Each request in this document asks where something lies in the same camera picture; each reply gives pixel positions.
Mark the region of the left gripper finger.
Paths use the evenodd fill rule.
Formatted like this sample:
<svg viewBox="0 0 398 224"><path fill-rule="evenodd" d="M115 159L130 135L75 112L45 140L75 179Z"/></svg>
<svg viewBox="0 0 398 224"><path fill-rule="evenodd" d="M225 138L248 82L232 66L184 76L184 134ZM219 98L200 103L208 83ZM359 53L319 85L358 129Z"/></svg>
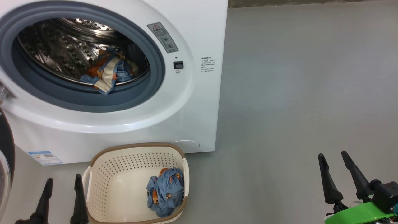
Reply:
<svg viewBox="0 0 398 224"><path fill-rule="evenodd" d="M36 211L26 220L17 220L15 224L48 224L49 200L53 192L53 178L48 178L41 194Z"/></svg>
<svg viewBox="0 0 398 224"><path fill-rule="evenodd" d="M71 216L71 224L88 224L88 210L86 207L86 199L84 194L84 186L81 174L76 174L74 190L76 193L73 215Z"/></svg>

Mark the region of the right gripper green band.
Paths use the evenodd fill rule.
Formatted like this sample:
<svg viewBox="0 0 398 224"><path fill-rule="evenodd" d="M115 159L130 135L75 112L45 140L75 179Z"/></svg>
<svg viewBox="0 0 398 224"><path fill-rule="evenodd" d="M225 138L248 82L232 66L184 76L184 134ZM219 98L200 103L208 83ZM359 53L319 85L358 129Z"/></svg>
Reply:
<svg viewBox="0 0 398 224"><path fill-rule="evenodd" d="M362 174L359 167L351 159L347 151L342 151L346 168L350 171L354 185L356 187L356 196L362 201L371 201L370 196L373 191L369 188L369 181ZM336 185L330 175L329 165L322 153L318 156L320 167L320 175L322 180L322 187L324 193L325 203L327 204L341 204L343 195L337 190ZM355 207L348 208L331 214L324 218L325 224L393 224L394 219L397 219L397 204L390 207L387 213L383 212L373 202L361 203Z"/></svg>

